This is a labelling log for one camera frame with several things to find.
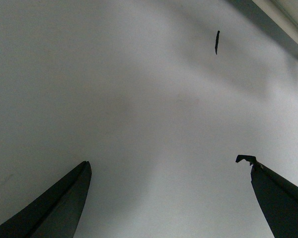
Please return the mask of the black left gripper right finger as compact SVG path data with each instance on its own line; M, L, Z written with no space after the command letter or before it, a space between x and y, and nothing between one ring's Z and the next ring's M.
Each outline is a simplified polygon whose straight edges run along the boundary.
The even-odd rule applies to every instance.
M262 213L276 238L298 238L298 186L250 155L238 155L236 163L250 163L251 184Z

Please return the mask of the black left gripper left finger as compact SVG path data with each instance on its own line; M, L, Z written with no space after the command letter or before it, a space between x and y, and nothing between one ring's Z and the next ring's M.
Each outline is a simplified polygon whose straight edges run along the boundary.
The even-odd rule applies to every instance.
M28 206L0 225L0 238L72 238L91 181L91 166L81 162Z

